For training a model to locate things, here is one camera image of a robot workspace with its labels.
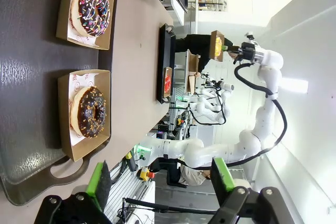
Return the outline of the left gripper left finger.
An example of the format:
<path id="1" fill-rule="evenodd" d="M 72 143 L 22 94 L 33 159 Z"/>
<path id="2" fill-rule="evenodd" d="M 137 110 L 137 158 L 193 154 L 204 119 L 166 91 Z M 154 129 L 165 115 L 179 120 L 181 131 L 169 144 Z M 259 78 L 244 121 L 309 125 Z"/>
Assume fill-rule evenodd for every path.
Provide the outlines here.
<path id="1" fill-rule="evenodd" d="M 44 198 L 34 223 L 111 223 L 104 214 L 112 180 L 107 163 L 99 162 L 86 191 L 62 199 L 57 195 Z"/>

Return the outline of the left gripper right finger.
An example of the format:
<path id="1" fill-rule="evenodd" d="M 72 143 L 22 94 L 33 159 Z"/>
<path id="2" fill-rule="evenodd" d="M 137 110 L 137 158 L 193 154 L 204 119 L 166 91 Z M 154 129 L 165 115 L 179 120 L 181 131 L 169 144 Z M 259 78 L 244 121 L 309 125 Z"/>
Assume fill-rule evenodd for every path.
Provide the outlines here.
<path id="1" fill-rule="evenodd" d="M 237 223 L 249 218 L 253 223 L 294 223 L 288 207 L 275 187 L 265 187 L 260 192 L 237 186 L 222 158 L 212 159 L 211 181 L 219 209 L 210 223 Z"/>

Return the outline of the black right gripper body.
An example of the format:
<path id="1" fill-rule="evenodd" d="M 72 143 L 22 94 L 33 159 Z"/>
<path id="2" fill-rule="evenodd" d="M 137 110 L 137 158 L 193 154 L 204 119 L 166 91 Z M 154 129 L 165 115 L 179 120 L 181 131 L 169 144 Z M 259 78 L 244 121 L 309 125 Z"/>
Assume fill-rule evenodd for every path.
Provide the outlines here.
<path id="1" fill-rule="evenodd" d="M 237 60 L 243 61 L 247 60 L 253 63 L 255 57 L 255 44 L 250 42 L 243 42 L 238 50 Z"/>

